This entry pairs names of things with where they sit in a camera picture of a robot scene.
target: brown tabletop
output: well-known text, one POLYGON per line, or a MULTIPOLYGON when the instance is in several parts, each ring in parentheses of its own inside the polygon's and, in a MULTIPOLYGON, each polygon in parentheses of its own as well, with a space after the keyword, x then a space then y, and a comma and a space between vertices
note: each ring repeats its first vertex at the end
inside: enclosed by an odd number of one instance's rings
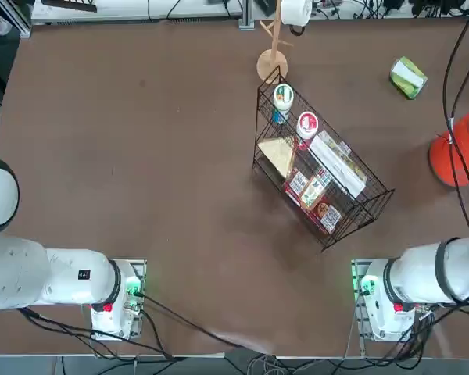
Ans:
MULTIPOLYGON (((319 22, 302 37, 285 28, 295 44, 282 47, 290 83, 396 189, 377 222, 323 254, 252 171, 256 60, 270 46, 263 30, 241 32, 235 22, 35 28, 20 43, 0 119, 0 157, 22 194, 6 233, 146 258, 148 293, 212 332, 277 355, 342 356, 353 314, 351 259, 467 235, 455 192, 427 161, 429 142, 445 129, 442 78, 462 26, 319 22), (428 76, 413 101, 388 81, 402 55, 428 76)), ((451 98, 468 64, 469 36, 451 98)), ((469 85, 458 109, 466 112, 469 85)), ((37 310, 84 322, 79 306, 37 310)), ((173 353, 226 349, 151 312, 173 353)), ((148 326, 142 340, 153 343, 148 326)), ((367 353, 387 348, 368 345, 367 353)), ((0 353, 87 352, 74 338, 0 312, 0 353)), ((349 355, 359 355, 356 328, 349 355)), ((469 316, 438 327, 426 355, 469 358, 469 316)))

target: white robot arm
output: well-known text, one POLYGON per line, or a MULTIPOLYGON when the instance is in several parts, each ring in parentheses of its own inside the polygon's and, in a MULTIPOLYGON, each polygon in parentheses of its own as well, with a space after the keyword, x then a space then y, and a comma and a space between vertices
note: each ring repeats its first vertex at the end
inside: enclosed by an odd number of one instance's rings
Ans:
POLYGON ((361 295, 376 341, 398 341, 414 323, 416 304, 469 297, 469 238, 407 249, 397 259, 375 259, 361 295))
MULTIPOLYGON (((19 205, 13 172, 0 160, 0 231, 19 205)), ((44 248, 0 235, 0 309, 29 305, 90 305, 92 327, 122 338, 140 331, 145 262, 111 260, 87 249, 44 248), (141 268, 137 274, 136 267, 141 268)), ((98 336, 99 340, 112 339, 98 336)))

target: wooden stand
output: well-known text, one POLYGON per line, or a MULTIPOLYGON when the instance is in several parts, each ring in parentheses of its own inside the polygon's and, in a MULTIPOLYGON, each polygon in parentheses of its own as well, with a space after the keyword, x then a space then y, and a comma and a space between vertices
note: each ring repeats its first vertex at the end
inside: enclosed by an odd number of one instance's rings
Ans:
POLYGON ((288 63, 285 55, 278 51, 278 44, 282 43, 283 45, 290 45, 286 41, 280 41, 280 29, 281 29, 281 0, 277 0, 276 4, 276 18, 269 25, 265 25, 262 21, 259 21, 260 26, 273 38, 273 43, 271 44, 271 49, 267 49, 260 54, 259 59, 257 60, 257 74, 261 80, 266 80, 266 83, 270 84, 274 77, 268 77, 271 71, 274 70, 278 65, 280 66, 280 73, 283 77, 287 76, 288 72, 288 63))

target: orange bucket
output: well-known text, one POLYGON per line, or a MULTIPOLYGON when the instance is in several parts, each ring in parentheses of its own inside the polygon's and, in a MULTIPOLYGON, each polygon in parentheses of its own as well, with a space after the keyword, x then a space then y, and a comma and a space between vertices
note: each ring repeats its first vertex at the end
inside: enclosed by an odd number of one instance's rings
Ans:
MULTIPOLYGON (((453 140, 459 145, 460 152, 469 170, 469 114, 453 127, 453 140)), ((449 132, 446 131, 441 137, 437 137, 429 148, 429 163, 432 171, 443 182, 445 185, 455 187, 453 180, 452 165, 450 163, 449 153, 449 132)), ((469 185, 464 167, 458 154, 456 153, 455 147, 452 147, 453 165, 455 166, 456 180, 459 186, 469 185)))

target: green tissue box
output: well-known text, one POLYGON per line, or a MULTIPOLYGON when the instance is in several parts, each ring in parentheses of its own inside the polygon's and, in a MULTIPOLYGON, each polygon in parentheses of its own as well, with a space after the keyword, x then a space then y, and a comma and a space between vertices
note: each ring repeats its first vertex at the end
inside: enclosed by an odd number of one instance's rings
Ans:
POLYGON ((415 99, 428 78, 406 57, 396 60, 389 74, 391 82, 406 95, 408 99, 415 99))

